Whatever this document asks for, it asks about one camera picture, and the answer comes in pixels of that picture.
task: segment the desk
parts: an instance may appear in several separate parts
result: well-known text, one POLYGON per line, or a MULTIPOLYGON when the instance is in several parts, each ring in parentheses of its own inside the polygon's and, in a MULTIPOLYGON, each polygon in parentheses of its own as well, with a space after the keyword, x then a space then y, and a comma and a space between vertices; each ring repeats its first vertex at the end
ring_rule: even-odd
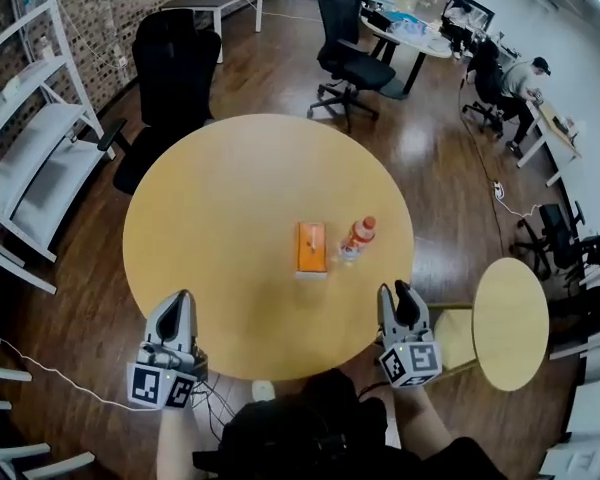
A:
POLYGON ((426 58, 427 55, 431 55, 432 57, 440 57, 443 59, 451 57, 451 43, 449 43, 448 39, 444 39, 441 37, 441 38, 435 38, 432 41, 430 41, 429 43, 418 43, 415 41, 409 41, 408 39, 404 38, 403 36, 398 36, 398 35, 392 34, 390 32, 386 32, 386 31, 376 27, 375 25, 372 25, 371 23, 369 23, 369 20, 367 18, 362 17, 361 20, 362 20, 362 23, 365 24, 365 26, 367 26, 369 29, 371 29, 373 31, 374 35, 379 37, 378 44, 376 45, 373 52, 371 53, 372 57, 377 58, 380 55, 380 52, 382 51, 382 49, 384 48, 385 51, 384 51, 384 54, 382 55, 382 62, 384 62, 386 64, 390 64, 391 59, 393 58, 393 53, 396 50, 396 46, 398 46, 399 44, 411 46, 412 48, 415 48, 416 50, 418 50, 420 52, 418 54, 418 58, 416 59, 416 63, 413 65, 413 68, 411 69, 411 74, 409 75, 409 79, 404 84, 404 88, 402 89, 402 96, 401 96, 402 98, 406 98, 409 95, 409 92, 411 91, 411 87, 413 87, 413 83, 415 82, 415 80, 418 76, 418 73, 420 72, 420 68, 422 67, 422 63, 424 62, 424 59, 426 58))
POLYGON ((473 306, 431 304, 443 309, 434 335, 447 376, 479 364, 497 389, 514 391, 529 382, 544 359, 549 313, 542 286, 524 263, 503 258, 480 279, 473 306))
MULTIPOLYGON (((556 137, 557 140, 565 146, 571 152, 571 159, 569 163, 571 163, 575 158, 582 158, 580 152, 575 148, 573 144, 571 144, 571 140, 564 133, 562 133, 558 127, 553 122, 553 118, 556 115, 553 107, 547 103, 546 101, 536 107, 531 102, 527 102, 527 107, 531 111, 531 114, 535 118, 531 126, 529 127, 529 131, 532 132, 535 130, 536 126, 540 127, 540 138, 529 148, 529 151, 525 153, 525 155, 518 161, 518 167, 524 167, 525 164, 531 159, 533 155, 535 155, 538 150, 547 143, 547 139, 550 136, 556 137)), ((549 178, 546 182, 547 187, 553 185, 556 181, 560 179, 562 176, 561 170, 558 169, 551 178, 549 178)))
MULTIPOLYGON (((192 11, 210 11, 213 12, 213 29, 216 34, 222 38, 222 9, 235 4, 240 0, 171 0, 161 7, 166 9, 191 9, 192 11)), ((256 5, 256 32, 262 28, 262 0, 258 0, 256 5)), ((218 64, 222 64, 222 48, 218 64)))
POLYGON ((145 316, 191 291, 212 370, 286 380, 376 339, 378 287, 409 281, 413 244, 400 190, 364 147, 323 124, 260 114, 201 128, 158 159, 131 200, 123 257, 145 316), (342 264, 338 243, 365 215, 377 236, 342 264), (326 223, 326 280, 295 279, 298 221, 326 223))

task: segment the shelf board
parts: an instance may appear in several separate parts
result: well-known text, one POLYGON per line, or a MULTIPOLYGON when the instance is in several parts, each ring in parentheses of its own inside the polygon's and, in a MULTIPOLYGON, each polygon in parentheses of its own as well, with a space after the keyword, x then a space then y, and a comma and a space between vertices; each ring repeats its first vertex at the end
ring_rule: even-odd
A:
POLYGON ((40 16, 43 12, 49 10, 49 2, 45 2, 42 5, 36 7, 33 11, 25 14, 18 21, 4 29, 0 33, 0 45, 4 43, 7 39, 9 39, 13 34, 15 34, 18 30, 24 27, 27 23, 33 21, 38 16, 40 16))
POLYGON ((34 178, 13 222, 43 247, 49 247, 69 205, 102 155, 94 143, 64 140, 34 178))
POLYGON ((11 217, 44 161, 83 112, 82 105, 45 105, 2 157, 0 210, 7 217, 11 217))
POLYGON ((54 57, 50 60, 40 60, 29 64, 20 73, 20 89, 10 100, 0 106, 0 130, 18 110, 25 100, 40 87, 40 85, 51 75, 53 75, 65 63, 65 58, 54 57))

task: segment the white shirt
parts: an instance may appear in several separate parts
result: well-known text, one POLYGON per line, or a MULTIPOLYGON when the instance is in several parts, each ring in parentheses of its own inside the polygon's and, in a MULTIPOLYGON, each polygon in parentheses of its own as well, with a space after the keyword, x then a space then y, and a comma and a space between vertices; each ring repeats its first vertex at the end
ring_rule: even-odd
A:
POLYGON ((537 76, 531 69, 531 61, 516 64, 504 75, 502 95, 507 98, 522 97, 528 90, 536 90, 537 76))
POLYGON ((444 13, 445 18, 449 18, 459 27, 464 27, 469 24, 469 14, 464 12, 462 7, 452 7, 444 13))

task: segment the orange box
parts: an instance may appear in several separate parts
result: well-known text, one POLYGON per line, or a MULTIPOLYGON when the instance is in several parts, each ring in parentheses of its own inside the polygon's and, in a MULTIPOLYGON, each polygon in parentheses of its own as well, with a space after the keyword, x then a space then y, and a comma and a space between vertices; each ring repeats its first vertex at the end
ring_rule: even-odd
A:
POLYGON ((324 222, 299 222, 296 279, 326 279, 327 228, 324 222))

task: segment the wooden floor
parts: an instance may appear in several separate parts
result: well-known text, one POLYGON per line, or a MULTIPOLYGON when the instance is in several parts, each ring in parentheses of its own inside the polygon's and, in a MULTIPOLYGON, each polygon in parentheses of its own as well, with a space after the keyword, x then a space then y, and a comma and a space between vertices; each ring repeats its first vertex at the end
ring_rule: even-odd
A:
MULTIPOLYGON (((319 17, 315 0, 265 0, 265 11, 319 17)), ((329 80, 316 61, 324 39, 322 25, 265 15, 262 32, 255 34, 253 18, 253 10, 247 9, 223 24, 225 61, 218 66, 212 90, 215 117, 260 112, 304 116, 316 100, 318 84, 329 80)), ((373 38, 364 34, 362 44, 371 48, 373 38)), ((393 65, 406 79, 416 53, 405 47, 396 53, 393 65)), ((475 99, 470 90, 459 99, 464 69, 452 59, 428 58, 408 100, 365 94, 364 100, 380 110, 380 119, 372 122, 355 111, 353 117, 351 136, 384 164, 409 207, 417 236, 412 281, 429 302, 471 300, 481 274, 503 251, 508 254, 513 241, 517 217, 497 205, 496 220, 478 151, 488 175, 504 184, 512 209, 526 212, 533 204, 560 201, 555 188, 544 186, 551 173, 544 153, 519 170, 504 150, 504 140, 496 142, 470 124, 476 149, 458 111, 462 102, 475 99)), ((103 121, 118 116, 129 119, 125 133, 135 137, 142 127, 137 88, 103 121)), ((314 118, 343 125, 324 109, 314 118)), ((509 125, 505 137, 513 132, 509 125)), ((119 158, 102 167, 60 230, 56 264, 35 254, 26 258, 57 285, 55 296, 0 272, 0 334, 81 386, 124 403, 125 367, 136 354, 144 318, 122 264, 129 197, 111 185, 119 158)), ((555 286, 547 292, 550 297, 561 295, 555 286)), ((376 378, 372 353, 367 350, 346 365, 359 387, 376 378)), ((2 364, 14 363, 0 350, 2 364)), ((155 475, 157 414, 102 405, 58 376, 26 366, 33 382, 0 381, 0 397, 13 403, 11 420, 29 443, 47 441, 57 459, 92 451, 99 467, 85 470, 85 478, 102 478, 103 471, 124 478, 155 475)), ((432 384, 428 391, 454 434, 475 438, 510 478, 528 479, 535 478, 544 451, 559 438, 575 370, 571 360, 546 362, 529 385, 510 394, 490 387, 479 370, 432 384)), ((249 385, 227 378, 219 379, 217 389, 234 409, 250 392, 249 385)), ((388 399, 387 392, 381 394, 388 399)), ((197 414, 209 434, 205 405, 197 414)), ((213 406, 221 411, 217 400, 213 406)), ((209 435, 205 439, 212 442, 209 435)), ((395 433, 389 432, 388 440, 395 442, 395 433)))

